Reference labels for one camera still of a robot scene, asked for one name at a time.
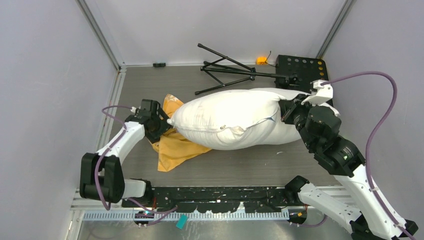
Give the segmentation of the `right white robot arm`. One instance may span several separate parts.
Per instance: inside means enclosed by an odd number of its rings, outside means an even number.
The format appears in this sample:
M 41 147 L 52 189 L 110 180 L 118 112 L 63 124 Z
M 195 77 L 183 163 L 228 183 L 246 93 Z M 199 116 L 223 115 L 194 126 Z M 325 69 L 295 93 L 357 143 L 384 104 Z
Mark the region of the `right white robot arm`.
M 401 217 L 379 192 L 360 150 L 340 136 L 341 119 L 329 106 L 312 105 L 306 98 L 299 94 L 292 100 L 280 100 L 281 120 L 295 127 L 308 152 L 342 184 L 355 205 L 336 200 L 300 175 L 285 185 L 287 202 L 316 208 L 344 227 L 354 240 L 413 238 L 418 225 Z

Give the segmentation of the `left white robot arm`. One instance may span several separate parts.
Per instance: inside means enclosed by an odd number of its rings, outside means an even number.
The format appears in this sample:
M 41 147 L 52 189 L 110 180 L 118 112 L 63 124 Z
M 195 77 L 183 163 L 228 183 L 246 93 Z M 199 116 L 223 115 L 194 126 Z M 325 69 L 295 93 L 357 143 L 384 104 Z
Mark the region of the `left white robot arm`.
M 81 159 L 79 193 L 82 198 L 101 201 L 106 209 L 124 199 L 134 199 L 141 207 L 153 202 L 152 185 L 144 179 L 124 178 L 122 164 L 133 147 L 143 139 L 151 144 L 171 129 L 168 115 L 159 102 L 141 101 L 130 108 L 131 114 L 120 120 L 120 131 L 95 153 L 85 153 Z

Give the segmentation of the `yellow printed pillowcase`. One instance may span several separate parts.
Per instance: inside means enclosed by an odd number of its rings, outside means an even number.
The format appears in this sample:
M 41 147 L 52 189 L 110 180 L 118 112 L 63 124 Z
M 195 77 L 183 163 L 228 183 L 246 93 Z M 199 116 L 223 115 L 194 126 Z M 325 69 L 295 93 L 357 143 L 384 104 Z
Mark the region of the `yellow printed pillowcase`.
M 194 143 L 175 128 L 165 132 L 160 140 L 151 144 L 152 149 L 158 153 L 157 170 L 169 172 L 187 160 L 211 151 L 210 148 Z

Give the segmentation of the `white pillow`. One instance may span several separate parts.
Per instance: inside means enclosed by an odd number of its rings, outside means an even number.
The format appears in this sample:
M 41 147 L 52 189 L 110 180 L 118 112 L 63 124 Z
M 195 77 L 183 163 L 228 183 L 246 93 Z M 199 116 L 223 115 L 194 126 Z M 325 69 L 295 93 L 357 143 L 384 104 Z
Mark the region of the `white pillow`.
M 219 91 L 184 103 L 167 123 L 191 142 L 213 150 L 287 144 L 301 136 L 294 125 L 281 121 L 279 101 L 299 94 L 272 87 Z

